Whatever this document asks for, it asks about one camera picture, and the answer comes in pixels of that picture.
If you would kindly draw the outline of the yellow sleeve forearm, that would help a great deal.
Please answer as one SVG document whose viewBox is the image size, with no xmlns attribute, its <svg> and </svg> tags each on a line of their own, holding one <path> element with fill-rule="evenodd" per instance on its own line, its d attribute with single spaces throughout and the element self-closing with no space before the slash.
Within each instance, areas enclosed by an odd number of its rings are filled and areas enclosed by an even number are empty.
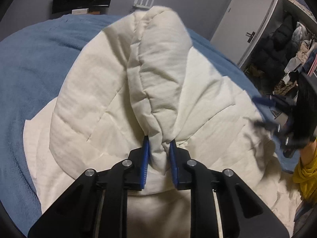
<svg viewBox="0 0 317 238">
<path fill-rule="evenodd" d="M 292 180 L 299 185 L 301 198 L 310 205 L 316 205 L 316 140 L 300 150 L 300 159 Z"/>
</svg>

